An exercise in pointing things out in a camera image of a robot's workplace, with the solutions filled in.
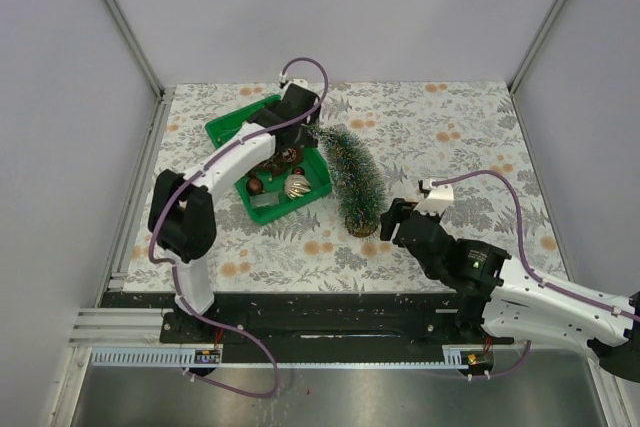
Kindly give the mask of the small green christmas tree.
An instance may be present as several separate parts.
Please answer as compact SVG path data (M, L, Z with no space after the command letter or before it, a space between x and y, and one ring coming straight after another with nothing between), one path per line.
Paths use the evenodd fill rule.
M356 238L372 236L387 205L380 168L362 139L344 126L315 126L313 136L327 162L339 216Z

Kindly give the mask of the green plastic tray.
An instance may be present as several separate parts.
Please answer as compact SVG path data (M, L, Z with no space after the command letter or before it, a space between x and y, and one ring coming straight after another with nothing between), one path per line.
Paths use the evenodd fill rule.
M213 119L205 125L205 131L213 145L219 148L239 131L251 115L263 107L271 107L279 99L279 95L271 95ZM289 198L284 192L284 183L295 172L306 178L311 190L302 197ZM264 226L329 195L332 183L327 164L318 149L296 148L257 164L235 183L235 188L251 219Z

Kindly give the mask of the brown ribbon pinecone ornament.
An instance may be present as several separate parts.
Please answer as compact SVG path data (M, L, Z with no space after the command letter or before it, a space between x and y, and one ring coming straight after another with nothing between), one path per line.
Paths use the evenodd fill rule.
M297 166L304 160L304 150L301 148L289 148L283 152L277 152L269 159L254 166L247 176L257 178L261 172L267 172L272 177L282 175L285 171Z

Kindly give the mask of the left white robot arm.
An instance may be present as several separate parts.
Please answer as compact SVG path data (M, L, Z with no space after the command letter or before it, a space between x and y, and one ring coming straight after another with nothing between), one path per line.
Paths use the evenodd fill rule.
M254 112L206 160L183 173L158 175L148 218L148 257L171 266L175 302L186 312L182 330L192 340L205 342L217 329L215 315L208 312L214 292L203 259L217 235L214 202L253 167L303 147L306 127L317 121L321 102L321 96L291 81L280 99Z

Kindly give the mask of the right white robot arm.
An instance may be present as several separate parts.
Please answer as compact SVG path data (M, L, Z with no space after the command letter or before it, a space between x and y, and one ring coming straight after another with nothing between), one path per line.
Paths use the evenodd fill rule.
M639 380L639 297L607 294L538 273L505 250L456 239L437 214L396 199L380 238L406 249L426 277L466 297L455 318L469 343L484 336L540 342L580 353L621 379Z

